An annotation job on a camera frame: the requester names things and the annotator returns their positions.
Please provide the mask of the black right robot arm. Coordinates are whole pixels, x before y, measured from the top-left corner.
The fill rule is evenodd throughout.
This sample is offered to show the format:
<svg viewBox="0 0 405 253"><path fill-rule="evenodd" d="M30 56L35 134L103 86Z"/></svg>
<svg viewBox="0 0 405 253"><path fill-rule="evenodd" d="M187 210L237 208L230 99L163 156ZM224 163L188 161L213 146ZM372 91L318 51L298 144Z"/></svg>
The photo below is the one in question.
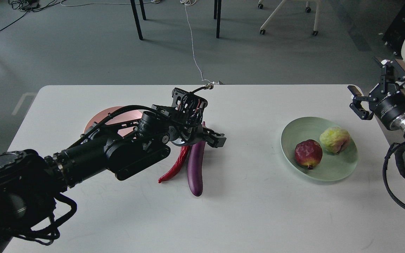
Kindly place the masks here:
<svg viewBox="0 0 405 253"><path fill-rule="evenodd" d="M401 59L375 58L380 67L380 77L376 86L365 96L355 85L349 85L352 93L350 108L361 120L376 117L389 131L402 131L405 140L405 63ZM392 200L405 210L405 203L391 191L387 170L391 157L394 157L397 170L405 179L405 141L392 143L384 157L382 177L384 186Z"/></svg>

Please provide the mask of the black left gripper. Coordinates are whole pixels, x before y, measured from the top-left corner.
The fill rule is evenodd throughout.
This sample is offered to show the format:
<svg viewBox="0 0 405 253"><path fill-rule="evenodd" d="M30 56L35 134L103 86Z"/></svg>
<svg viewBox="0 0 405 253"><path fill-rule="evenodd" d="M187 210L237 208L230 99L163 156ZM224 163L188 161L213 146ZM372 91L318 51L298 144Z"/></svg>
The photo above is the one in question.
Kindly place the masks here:
<svg viewBox="0 0 405 253"><path fill-rule="evenodd" d="M223 133L218 133L210 128L206 128L205 121L202 121L200 125L194 128L179 128L179 130L178 138L171 141L175 146L190 146L204 141L212 148L221 148L225 145L227 140Z"/></svg>

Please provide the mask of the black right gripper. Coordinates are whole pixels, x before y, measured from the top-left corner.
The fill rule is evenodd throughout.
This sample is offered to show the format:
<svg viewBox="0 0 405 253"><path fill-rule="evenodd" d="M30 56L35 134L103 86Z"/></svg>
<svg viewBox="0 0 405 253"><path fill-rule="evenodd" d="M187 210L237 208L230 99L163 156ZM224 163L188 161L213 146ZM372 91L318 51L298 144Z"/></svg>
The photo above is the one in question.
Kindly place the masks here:
<svg viewBox="0 0 405 253"><path fill-rule="evenodd" d="M374 58L380 67L378 84L363 96L355 85L347 88L352 94L350 108L361 120L371 120L374 115L389 131L405 131L405 63L401 59ZM362 102L369 102L368 111Z"/></svg>

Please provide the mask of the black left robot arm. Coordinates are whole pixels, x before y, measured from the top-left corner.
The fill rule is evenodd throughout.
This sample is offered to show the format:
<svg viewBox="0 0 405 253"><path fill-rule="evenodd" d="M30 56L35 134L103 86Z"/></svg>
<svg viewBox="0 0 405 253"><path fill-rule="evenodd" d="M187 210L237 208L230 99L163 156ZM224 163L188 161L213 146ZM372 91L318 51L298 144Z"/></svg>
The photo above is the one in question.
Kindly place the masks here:
<svg viewBox="0 0 405 253"><path fill-rule="evenodd" d="M0 253L14 237L51 245L60 237L58 228L77 211L63 192L104 170L126 180L168 157L169 142L222 147L226 137L203 125L208 102L196 95L212 88L174 88L170 107L121 107L52 156L32 149L0 154Z"/></svg>

